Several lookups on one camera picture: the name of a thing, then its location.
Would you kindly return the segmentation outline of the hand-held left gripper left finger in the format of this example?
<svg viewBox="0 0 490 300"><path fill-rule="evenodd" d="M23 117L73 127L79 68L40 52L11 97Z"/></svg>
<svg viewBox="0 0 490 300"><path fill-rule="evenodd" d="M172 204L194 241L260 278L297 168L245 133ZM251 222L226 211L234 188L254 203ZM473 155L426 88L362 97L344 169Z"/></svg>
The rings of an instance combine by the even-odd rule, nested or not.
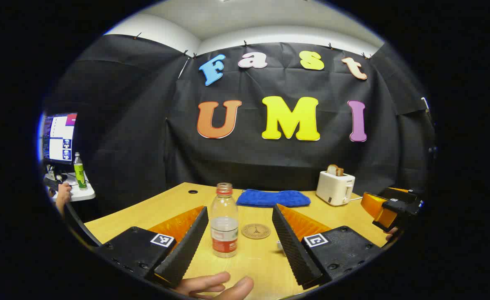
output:
<svg viewBox="0 0 490 300"><path fill-rule="evenodd" d="M190 266L208 221L207 207L199 206L149 230L130 227L97 247L96 253L137 278L176 288Z"/></svg>

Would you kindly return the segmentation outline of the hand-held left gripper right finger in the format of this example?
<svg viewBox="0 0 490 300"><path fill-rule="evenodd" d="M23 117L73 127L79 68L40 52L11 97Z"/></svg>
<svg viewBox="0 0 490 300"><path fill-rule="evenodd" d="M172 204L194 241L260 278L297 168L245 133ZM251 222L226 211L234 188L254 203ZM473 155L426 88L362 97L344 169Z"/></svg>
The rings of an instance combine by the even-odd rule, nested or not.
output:
<svg viewBox="0 0 490 300"><path fill-rule="evenodd" d="M340 281L383 253L348 226L330 228L280 204L273 208L272 221L303 289Z"/></svg>

